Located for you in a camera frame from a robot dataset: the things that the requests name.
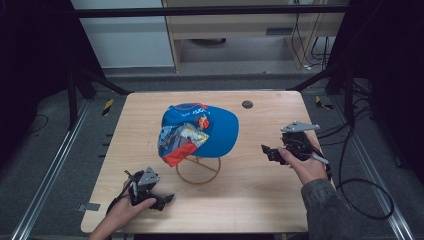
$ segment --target wire stand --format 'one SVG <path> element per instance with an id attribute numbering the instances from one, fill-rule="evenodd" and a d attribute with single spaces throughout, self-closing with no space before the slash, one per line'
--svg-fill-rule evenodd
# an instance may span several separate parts
<path id="1" fill-rule="evenodd" d="M 200 165 L 200 166 L 202 166 L 202 167 L 204 167 L 204 168 L 206 168 L 206 169 L 208 169 L 208 170 L 210 170 L 210 171 L 212 171 L 212 172 L 214 172 L 215 173 L 215 175 L 213 175 L 211 178 L 209 178 L 208 180 L 205 180 L 205 181 L 199 181 L 199 182 L 194 182 L 194 181 L 190 181 L 190 180 L 188 180 L 187 178 L 185 178 L 185 177 L 183 177 L 183 175 L 181 174 L 181 172 L 180 172 L 180 170 L 179 170 L 179 168 L 178 168 L 178 165 L 175 167 L 175 169 L 177 170 L 177 174 L 178 174 L 178 176 L 183 180 L 183 181 L 185 181 L 185 182 L 187 182 L 187 183 L 190 183 L 190 184 L 195 184 L 195 185 L 201 185 L 201 184 L 206 184 L 206 183 L 209 183 L 209 182 L 211 182 L 212 180 L 214 180 L 215 178 L 216 178 L 216 176 L 218 176 L 218 174 L 219 174 L 219 171 L 221 170 L 221 158 L 218 158 L 218 169 L 213 169 L 213 168 L 211 168 L 211 167 L 209 167 L 209 166 L 207 166 L 207 165 L 205 165 L 205 164 L 203 164 L 203 163 L 201 163 L 199 160 L 200 159 L 202 159 L 202 158 L 200 158 L 200 157 L 195 157 L 195 156 L 192 156 L 192 157 L 194 157 L 194 158 L 185 158 L 184 160 L 188 160 L 188 161 L 191 161 L 191 162 L 193 162 L 193 163 L 195 163 L 195 164 L 198 164 L 198 165 Z"/>

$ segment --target baseball cap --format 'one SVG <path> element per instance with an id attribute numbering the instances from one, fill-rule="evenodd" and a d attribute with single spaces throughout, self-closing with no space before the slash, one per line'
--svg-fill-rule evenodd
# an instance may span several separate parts
<path id="1" fill-rule="evenodd" d="M 218 158 L 233 148 L 239 131 L 232 112 L 202 103 L 169 106 L 162 117 L 159 156 L 174 167 L 189 155 Z"/>

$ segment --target gray sleeve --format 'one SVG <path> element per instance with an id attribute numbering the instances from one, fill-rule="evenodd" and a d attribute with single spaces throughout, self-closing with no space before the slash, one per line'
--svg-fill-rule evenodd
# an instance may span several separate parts
<path id="1" fill-rule="evenodd" d="M 326 179 L 307 183 L 302 188 L 307 210 L 309 239 L 357 239 L 348 209 Z"/>

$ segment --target human hand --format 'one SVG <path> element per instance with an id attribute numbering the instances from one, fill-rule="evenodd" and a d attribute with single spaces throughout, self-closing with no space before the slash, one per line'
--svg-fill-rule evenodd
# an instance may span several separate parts
<path id="1" fill-rule="evenodd" d="M 309 142 L 316 149 L 319 149 L 318 144 L 309 135 L 306 136 L 308 137 Z M 306 161 L 300 161 L 283 147 L 279 147 L 278 151 L 284 160 L 286 160 L 286 163 L 294 169 L 303 185 L 317 179 L 328 179 L 325 171 L 325 165 L 320 161 L 312 157 Z"/>
<path id="2" fill-rule="evenodd" d="M 132 206 L 128 189 L 125 191 L 123 196 L 124 197 L 122 197 L 115 204 L 115 206 L 112 207 L 112 209 L 102 220 L 102 222 L 96 227 L 96 229 L 94 229 L 93 233 L 89 237 L 89 240 L 103 240 L 108 238 L 112 233 L 123 228 L 138 214 L 151 207 L 156 202 L 155 198 L 149 198 L 135 206 Z"/>

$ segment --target wooden table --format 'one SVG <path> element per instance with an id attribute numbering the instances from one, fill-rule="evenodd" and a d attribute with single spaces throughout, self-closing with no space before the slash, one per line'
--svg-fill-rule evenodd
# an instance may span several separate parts
<path id="1" fill-rule="evenodd" d="M 242 102 L 245 100 L 251 101 L 253 108 L 244 108 Z M 203 185 L 184 182 L 176 169 L 165 164 L 157 153 L 163 113 L 168 106 L 185 102 L 201 102 L 224 108 L 239 119 L 239 135 L 234 148 L 221 158 L 222 167 L 218 176 Z M 90 203 L 100 204 L 100 209 L 86 211 L 81 224 L 82 231 L 92 232 L 103 219 L 111 200 L 120 193 L 127 179 L 125 170 L 135 173 L 148 166 L 160 177 L 153 193 L 162 196 L 174 193 L 175 198 L 163 211 L 144 211 L 123 232 L 307 231 L 306 210 L 300 195 L 302 185 L 298 177 L 292 169 L 280 166 L 277 162 L 269 162 L 261 149 L 261 144 L 271 148 L 282 145 L 280 128 L 295 120 L 310 123 L 298 92 L 130 94 L 90 199 Z M 313 131 L 308 131 L 308 134 L 316 138 Z M 210 164 L 216 164 L 216 160 L 209 161 Z"/>

